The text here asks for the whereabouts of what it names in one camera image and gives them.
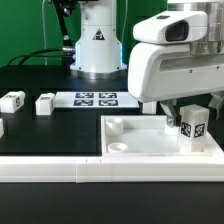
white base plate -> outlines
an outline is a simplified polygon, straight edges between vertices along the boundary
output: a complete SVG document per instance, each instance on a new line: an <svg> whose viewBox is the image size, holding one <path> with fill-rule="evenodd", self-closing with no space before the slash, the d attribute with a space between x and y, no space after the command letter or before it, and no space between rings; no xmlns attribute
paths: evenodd
<svg viewBox="0 0 224 224"><path fill-rule="evenodd" d="M0 157L0 182L224 181L224 153L207 133L204 152L179 151L164 133L165 117L119 116L124 132L107 136L101 118L102 157ZM128 145L108 152L113 142Z"/></svg>

white cube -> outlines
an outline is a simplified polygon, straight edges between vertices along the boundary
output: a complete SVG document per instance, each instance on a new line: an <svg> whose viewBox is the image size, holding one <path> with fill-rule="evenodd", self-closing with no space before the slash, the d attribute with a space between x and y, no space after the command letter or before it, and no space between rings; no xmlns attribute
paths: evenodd
<svg viewBox="0 0 224 224"><path fill-rule="evenodd" d="M143 114L156 114L157 102L143 103L142 113Z"/></svg>
<svg viewBox="0 0 224 224"><path fill-rule="evenodd" d="M0 118L0 138L4 135L3 120Z"/></svg>
<svg viewBox="0 0 224 224"><path fill-rule="evenodd" d="M24 105L25 93L9 92L0 99L0 109L2 113L15 113Z"/></svg>
<svg viewBox="0 0 224 224"><path fill-rule="evenodd" d="M36 115L51 115L55 108L55 94L41 94L36 101Z"/></svg>
<svg viewBox="0 0 224 224"><path fill-rule="evenodd" d="M178 142L183 151L203 151L206 144L209 112L209 109L198 105L180 108L182 121Z"/></svg>

cube with marker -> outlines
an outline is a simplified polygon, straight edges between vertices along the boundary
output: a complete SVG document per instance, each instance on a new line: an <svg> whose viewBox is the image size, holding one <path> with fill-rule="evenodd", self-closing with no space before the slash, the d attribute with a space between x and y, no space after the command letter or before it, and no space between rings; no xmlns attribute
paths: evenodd
<svg viewBox="0 0 224 224"><path fill-rule="evenodd" d="M35 104L36 115L51 115L55 108L55 94L41 94Z"/></svg>
<svg viewBox="0 0 224 224"><path fill-rule="evenodd" d="M24 105L25 93L23 91L9 92L0 99L2 113L15 113Z"/></svg>
<svg viewBox="0 0 224 224"><path fill-rule="evenodd" d="M180 108L178 142L182 151L202 152L206 145L209 109L190 105Z"/></svg>

warning label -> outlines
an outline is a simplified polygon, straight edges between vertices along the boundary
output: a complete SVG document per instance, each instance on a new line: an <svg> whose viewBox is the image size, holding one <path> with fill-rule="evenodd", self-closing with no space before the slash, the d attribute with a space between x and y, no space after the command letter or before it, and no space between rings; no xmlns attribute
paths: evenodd
<svg viewBox="0 0 224 224"><path fill-rule="evenodd" d="M95 36L93 37L93 40L105 40L102 31L100 29L97 30Z"/></svg>

blue light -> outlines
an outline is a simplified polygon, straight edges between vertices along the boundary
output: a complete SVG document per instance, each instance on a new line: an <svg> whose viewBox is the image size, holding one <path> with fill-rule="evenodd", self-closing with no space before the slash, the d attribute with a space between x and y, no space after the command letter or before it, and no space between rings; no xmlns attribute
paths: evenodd
<svg viewBox="0 0 224 224"><path fill-rule="evenodd" d="M123 66L123 45L120 44L120 66Z"/></svg>
<svg viewBox="0 0 224 224"><path fill-rule="evenodd" d="M74 59L75 59L75 66L77 66L77 43L75 43L75 54L74 54Z"/></svg>

